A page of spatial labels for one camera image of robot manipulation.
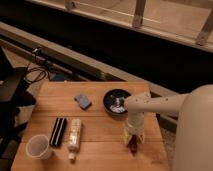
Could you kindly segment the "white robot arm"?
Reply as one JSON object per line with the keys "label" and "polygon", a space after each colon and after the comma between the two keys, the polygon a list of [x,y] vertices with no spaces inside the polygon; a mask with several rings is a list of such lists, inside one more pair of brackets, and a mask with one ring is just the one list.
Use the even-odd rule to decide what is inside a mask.
{"label": "white robot arm", "polygon": [[191,93],[150,98],[144,93],[124,101],[128,112],[124,142],[141,140],[146,112],[177,114],[176,143],[172,171],[213,171],[213,85]]}

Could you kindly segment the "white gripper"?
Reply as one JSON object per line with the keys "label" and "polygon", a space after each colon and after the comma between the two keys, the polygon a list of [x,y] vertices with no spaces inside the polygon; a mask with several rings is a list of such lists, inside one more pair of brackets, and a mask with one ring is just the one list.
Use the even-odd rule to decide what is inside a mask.
{"label": "white gripper", "polygon": [[144,124],[133,125],[126,121],[123,131],[123,141],[126,146],[129,144],[132,135],[137,135],[137,142],[143,144],[145,142]]}

